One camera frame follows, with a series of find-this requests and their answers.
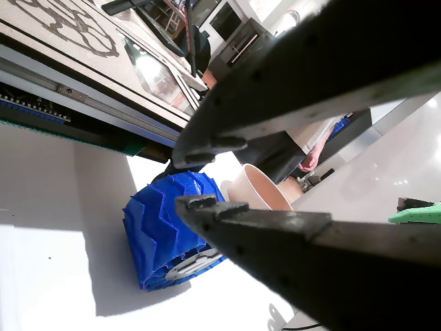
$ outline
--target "window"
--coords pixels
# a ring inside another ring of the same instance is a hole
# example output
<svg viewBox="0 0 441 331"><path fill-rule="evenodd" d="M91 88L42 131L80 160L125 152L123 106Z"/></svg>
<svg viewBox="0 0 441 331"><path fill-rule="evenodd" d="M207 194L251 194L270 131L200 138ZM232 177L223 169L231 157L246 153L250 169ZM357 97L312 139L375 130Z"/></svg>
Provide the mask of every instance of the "window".
<svg viewBox="0 0 441 331"><path fill-rule="evenodd" d="M282 0L249 0L249 5L256 12L260 21L268 17Z"/></svg>
<svg viewBox="0 0 441 331"><path fill-rule="evenodd" d="M223 5L223 7L210 22L213 29L215 29L225 41L228 40L228 38L241 24L242 21L228 2Z"/></svg>

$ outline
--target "white table surface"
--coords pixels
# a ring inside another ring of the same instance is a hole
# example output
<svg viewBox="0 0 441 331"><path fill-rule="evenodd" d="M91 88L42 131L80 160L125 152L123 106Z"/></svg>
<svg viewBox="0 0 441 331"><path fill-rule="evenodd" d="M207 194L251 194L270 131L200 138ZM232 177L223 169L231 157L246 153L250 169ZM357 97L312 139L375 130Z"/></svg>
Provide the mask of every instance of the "white table surface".
<svg viewBox="0 0 441 331"><path fill-rule="evenodd" d="M121 209L165 165L0 126L0 330L264 330L291 306L231 261L139 290ZM224 154L220 185L240 165Z"/></svg>

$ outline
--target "blue 3d-printed wheel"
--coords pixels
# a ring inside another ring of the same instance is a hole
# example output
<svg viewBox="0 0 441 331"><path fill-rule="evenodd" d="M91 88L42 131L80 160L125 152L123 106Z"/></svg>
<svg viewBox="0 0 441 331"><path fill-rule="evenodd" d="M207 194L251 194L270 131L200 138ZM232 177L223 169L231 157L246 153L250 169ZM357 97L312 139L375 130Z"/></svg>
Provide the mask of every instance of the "blue 3d-printed wheel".
<svg viewBox="0 0 441 331"><path fill-rule="evenodd" d="M176 214L183 195L215 194L213 179L185 172L165 177L136 193L124 208L124 226L141 289L168 288L194 278L225 259Z"/></svg>

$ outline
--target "person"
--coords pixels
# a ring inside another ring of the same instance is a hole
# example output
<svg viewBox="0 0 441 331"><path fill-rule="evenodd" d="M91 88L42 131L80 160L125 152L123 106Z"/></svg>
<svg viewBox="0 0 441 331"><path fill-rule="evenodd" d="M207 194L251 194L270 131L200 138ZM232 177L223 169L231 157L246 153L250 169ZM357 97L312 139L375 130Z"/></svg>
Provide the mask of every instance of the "person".
<svg viewBox="0 0 441 331"><path fill-rule="evenodd" d="M318 165L329 135L342 116L315 122L303 128L278 132L253 139L247 148L234 154L242 164L262 170L275 184L288 176L302 177Z"/></svg>

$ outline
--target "screw hole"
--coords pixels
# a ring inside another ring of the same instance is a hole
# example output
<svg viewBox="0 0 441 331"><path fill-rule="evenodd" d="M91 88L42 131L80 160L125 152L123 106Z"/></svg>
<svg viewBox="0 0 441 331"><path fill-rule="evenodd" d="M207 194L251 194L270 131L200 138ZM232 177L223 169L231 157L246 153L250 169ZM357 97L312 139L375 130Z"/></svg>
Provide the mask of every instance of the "screw hole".
<svg viewBox="0 0 441 331"><path fill-rule="evenodd" d="M242 247L242 246L237 246L237 247L236 247L236 252L237 252L237 254L239 254L239 255L244 255L244 254L245 254L245 249L244 249L244 247Z"/></svg>
<svg viewBox="0 0 441 331"><path fill-rule="evenodd" d="M308 36L305 40L305 44L307 46L314 46L318 43L318 37L315 34L311 34L310 36Z"/></svg>
<svg viewBox="0 0 441 331"><path fill-rule="evenodd" d="M262 72L260 70L257 70L252 75L253 81L261 81L262 80Z"/></svg>
<svg viewBox="0 0 441 331"><path fill-rule="evenodd" d="M282 286L284 287L288 287L289 286L289 279L286 276L283 276L280 278L280 283L282 284Z"/></svg>

